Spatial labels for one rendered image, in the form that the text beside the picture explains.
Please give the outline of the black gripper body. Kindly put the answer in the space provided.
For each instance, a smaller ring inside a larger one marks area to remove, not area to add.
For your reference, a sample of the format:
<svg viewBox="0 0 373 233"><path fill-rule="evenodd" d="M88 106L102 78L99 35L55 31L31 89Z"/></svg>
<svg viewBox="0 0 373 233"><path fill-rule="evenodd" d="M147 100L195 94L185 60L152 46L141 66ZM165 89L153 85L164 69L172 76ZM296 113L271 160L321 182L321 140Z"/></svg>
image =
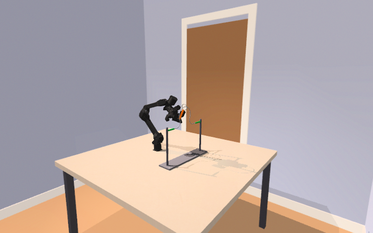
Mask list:
<svg viewBox="0 0 373 233"><path fill-rule="evenodd" d="M184 115L185 115L185 111L183 112L183 114L182 114L182 117L184 117ZM171 113L171 111L170 111L170 108L168 109L168 114L166 115L166 117L165 117L165 120L166 121L169 121L170 119L169 118L172 118L173 119L173 117L174 117L174 115L179 115L179 113L178 113L178 111L176 111L176 112L174 112L173 114Z"/></svg>

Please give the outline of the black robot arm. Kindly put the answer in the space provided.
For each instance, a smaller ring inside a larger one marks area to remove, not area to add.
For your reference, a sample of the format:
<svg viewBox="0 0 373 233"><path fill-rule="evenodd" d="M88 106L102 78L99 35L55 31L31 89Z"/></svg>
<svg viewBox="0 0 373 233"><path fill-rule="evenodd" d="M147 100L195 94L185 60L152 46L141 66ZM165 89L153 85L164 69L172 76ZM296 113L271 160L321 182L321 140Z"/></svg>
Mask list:
<svg viewBox="0 0 373 233"><path fill-rule="evenodd" d="M165 106L163 110L168 111L168 109L170 108L170 111L173 114L174 112L180 110L180 108L181 108L179 105L177 105L177 106L175 106L174 108L171 109L171 107L173 105L175 105L177 100L178 99L174 96L170 96L170 98L168 100L166 100L166 99L158 100L155 103L144 105L143 109L139 113L139 117L143 121L146 122L147 126L149 127L149 129L151 130L151 132L153 134L154 141L152 142L152 144L154 145L154 149L153 149L154 151L161 151L162 150L161 149L161 143L163 142L164 137L163 137L162 133L159 133L156 130L155 126L153 125L153 123L150 120L150 115L149 115L150 108L153 108L153 107L156 107L156 106Z"/></svg>

